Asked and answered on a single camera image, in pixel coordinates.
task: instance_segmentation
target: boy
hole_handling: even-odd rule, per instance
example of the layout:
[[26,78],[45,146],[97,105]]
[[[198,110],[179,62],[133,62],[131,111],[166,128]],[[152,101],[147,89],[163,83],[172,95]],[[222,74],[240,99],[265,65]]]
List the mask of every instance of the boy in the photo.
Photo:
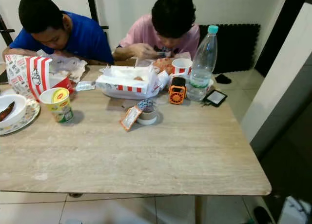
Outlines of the boy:
[[23,29],[3,51],[35,56],[42,49],[48,54],[79,57],[89,64],[113,63],[103,30],[94,20],[60,11],[51,0],[21,0],[19,19]]
[[152,15],[145,15],[133,24],[113,57],[156,59],[159,52],[169,52],[171,56],[190,52],[193,58],[199,41],[199,27],[194,21],[192,0],[157,0]]

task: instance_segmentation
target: tiled floor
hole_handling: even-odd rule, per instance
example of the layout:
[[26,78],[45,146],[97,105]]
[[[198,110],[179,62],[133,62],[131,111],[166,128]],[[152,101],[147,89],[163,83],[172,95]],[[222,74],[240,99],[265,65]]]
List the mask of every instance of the tiled floor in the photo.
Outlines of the tiled floor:
[[[218,84],[228,95],[240,122],[260,87],[256,71],[225,73],[231,84]],[[242,224],[254,218],[253,209],[265,204],[261,197],[209,196],[210,224]],[[0,192],[2,224],[193,224],[194,196],[66,194]]]

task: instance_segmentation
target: blue shirt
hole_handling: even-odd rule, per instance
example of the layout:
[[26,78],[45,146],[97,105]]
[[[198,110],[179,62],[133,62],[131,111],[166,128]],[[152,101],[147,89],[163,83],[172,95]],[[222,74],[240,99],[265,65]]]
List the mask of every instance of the blue shirt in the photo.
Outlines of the blue shirt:
[[[73,21],[72,33],[64,48],[65,51],[86,59],[114,63],[107,37],[96,21],[75,13],[63,13]],[[9,46],[32,51],[42,49],[48,54],[54,53],[54,49],[36,41],[24,28]]]

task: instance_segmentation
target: orange radio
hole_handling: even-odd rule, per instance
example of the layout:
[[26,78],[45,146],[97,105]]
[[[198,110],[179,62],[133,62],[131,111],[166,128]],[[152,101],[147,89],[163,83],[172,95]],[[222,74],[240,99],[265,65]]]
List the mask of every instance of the orange radio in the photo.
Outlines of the orange radio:
[[185,78],[174,77],[169,88],[169,102],[173,104],[182,104],[186,97],[187,87]]

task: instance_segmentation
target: yellow lid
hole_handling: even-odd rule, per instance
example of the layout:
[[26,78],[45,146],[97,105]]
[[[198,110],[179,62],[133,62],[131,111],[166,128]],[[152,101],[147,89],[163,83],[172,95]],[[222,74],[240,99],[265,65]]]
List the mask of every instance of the yellow lid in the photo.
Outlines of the yellow lid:
[[68,91],[65,88],[55,91],[52,96],[52,103],[56,103],[65,99],[67,95],[68,95]]

